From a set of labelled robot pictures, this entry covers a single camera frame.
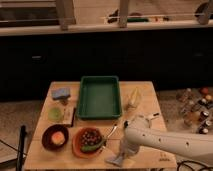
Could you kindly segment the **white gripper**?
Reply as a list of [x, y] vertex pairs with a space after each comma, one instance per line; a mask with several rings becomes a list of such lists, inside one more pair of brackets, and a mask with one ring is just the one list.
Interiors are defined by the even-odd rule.
[[139, 145], [131, 143], [126, 139], [122, 139], [119, 147], [119, 158], [121, 161], [124, 161], [125, 158], [136, 155], [139, 152], [139, 149]]

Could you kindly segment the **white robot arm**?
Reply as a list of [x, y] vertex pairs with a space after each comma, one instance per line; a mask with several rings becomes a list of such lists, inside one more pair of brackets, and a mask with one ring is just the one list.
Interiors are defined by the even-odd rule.
[[143, 115], [132, 119], [124, 129], [121, 152], [135, 155], [141, 146], [213, 165], [213, 135], [165, 132], [152, 129]]

